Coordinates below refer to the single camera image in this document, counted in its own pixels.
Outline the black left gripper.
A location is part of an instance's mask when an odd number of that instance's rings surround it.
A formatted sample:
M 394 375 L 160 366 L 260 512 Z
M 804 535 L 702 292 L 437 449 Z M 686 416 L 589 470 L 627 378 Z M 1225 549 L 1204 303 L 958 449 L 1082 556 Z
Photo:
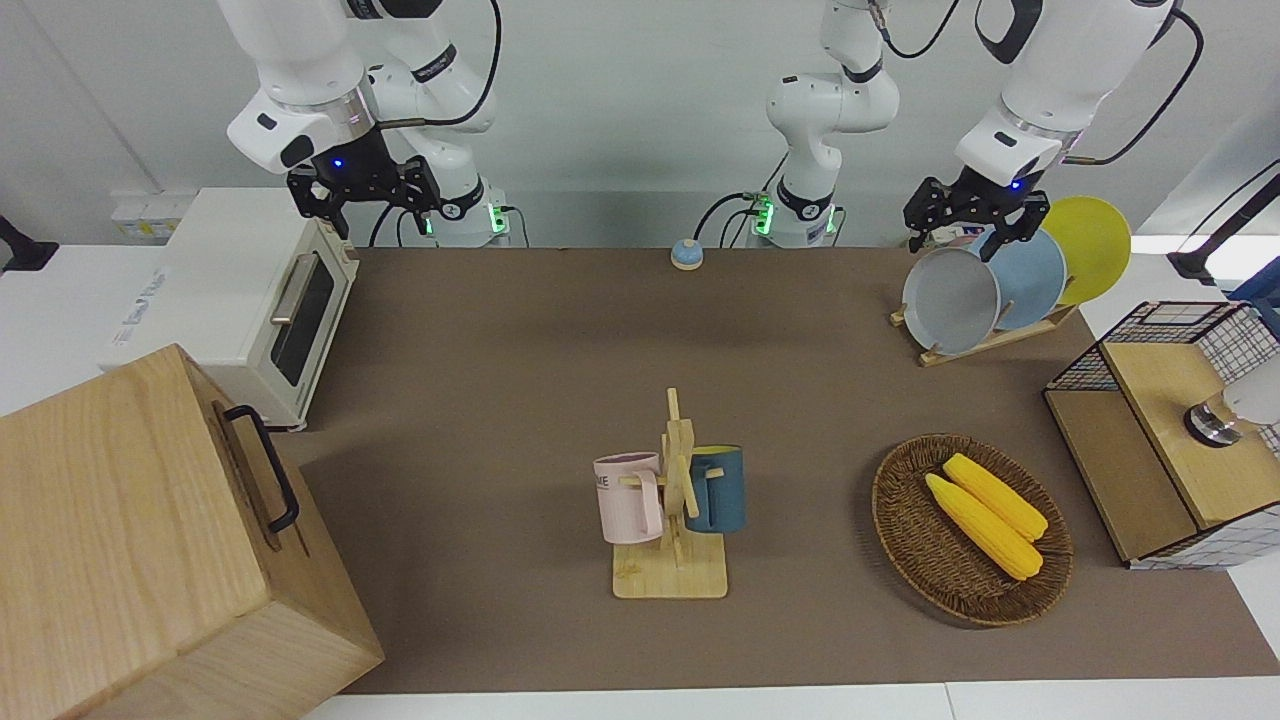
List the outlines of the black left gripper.
M 908 250 L 919 252 L 934 231 L 954 225 L 959 219 L 995 223 L 989 236 L 989 258 L 993 259 L 1005 246 L 1027 242 L 1050 213 L 1047 195 L 1029 193 L 1028 178 L 1000 183 L 969 165 L 951 184 L 925 177 L 902 209 L 904 224 L 910 229 Z M 1019 210 L 1016 219 L 1007 219 Z

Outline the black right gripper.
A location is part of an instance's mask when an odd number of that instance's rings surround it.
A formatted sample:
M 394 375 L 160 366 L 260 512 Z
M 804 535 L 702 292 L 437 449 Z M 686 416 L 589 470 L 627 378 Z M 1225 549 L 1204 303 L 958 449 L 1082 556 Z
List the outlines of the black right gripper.
M 397 165 L 379 128 L 312 156 L 312 167 L 289 169 L 287 188 L 301 217 L 325 223 L 340 240 L 349 238 L 347 202 L 399 206 L 416 225 L 426 225 L 428 214 L 442 205 L 426 159 L 410 158 Z

